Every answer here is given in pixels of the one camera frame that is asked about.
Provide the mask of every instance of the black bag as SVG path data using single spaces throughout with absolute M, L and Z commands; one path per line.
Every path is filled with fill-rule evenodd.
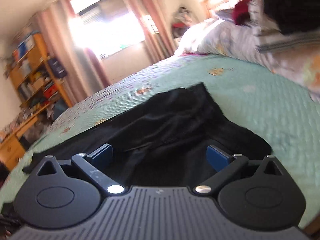
M 63 78 L 67 75 L 67 71 L 55 58 L 50 58 L 48 60 L 49 66 L 52 69 L 52 72 L 56 78 Z

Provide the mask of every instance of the storage box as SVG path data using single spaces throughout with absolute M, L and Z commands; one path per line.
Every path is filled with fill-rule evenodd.
M 27 50 L 31 50 L 35 46 L 35 40 L 32 35 L 28 36 L 23 43 L 25 43 Z
M 58 89 L 57 89 L 56 84 L 53 84 L 46 91 L 43 92 L 43 95 L 45 98 L 49 99 L 57 91 L 58 91 Z
M 44 78 L 39 77 L 36 81 L 33 82 L 32 86 L 34 87 L 35 90 L 38 90 L 44 85 Z
M 23 77 L 26 77 L 30 74 L 31 72 L 31 68 L 29 65 L 29 61 L 27 59 L 25 59 L 24 61 L 22 61 L 21 67 L 20 67 L 20 71 L 22 72 Z
M 21 59 L 27 53 L 27 48 L 24 43 L 21 43 L 20 46 L 18 47 L 18 53 L 19 53 L 19 59 Z

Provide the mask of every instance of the red cloth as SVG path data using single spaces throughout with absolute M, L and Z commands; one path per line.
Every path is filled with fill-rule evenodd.
M 242 25 L 250 19 L 248 4 L 251 0 L 242 0 L 238 2 L 232 11 L 232 19 L 236 25 Z

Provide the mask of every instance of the black plastic device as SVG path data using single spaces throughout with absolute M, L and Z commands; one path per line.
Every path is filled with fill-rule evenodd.
M 25 225 L 10 239 L 308 239 L 297 227 L 305 198 L 276 157 L 249 161 L 210 146 L 207 159 L 219 172 L 193 189 L 128 189 L 99 171 L 110 145 L 46 156 L 14 200 Z

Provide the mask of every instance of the curtain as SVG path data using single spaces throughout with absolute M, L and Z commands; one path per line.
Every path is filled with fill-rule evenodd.
M 167 27 L 162 0 L 124 0 L 140 21 L 146 38 L 146 47 L 153 63 L 174 54 L 175 45 Z M 150 27 L 154 22 L 159 33 Z
M 70 25 L 78 27 L 79 34 L 82 21 L 74 13 L 69 0 L 52 3 L 45 11 L 38 12 L 34 19 L 42 32 L 49 54 L 55 56 L 68 72 L 64 87 L 73 103 L 80 102 L 111 84 L 96 55 L 76 43 Z

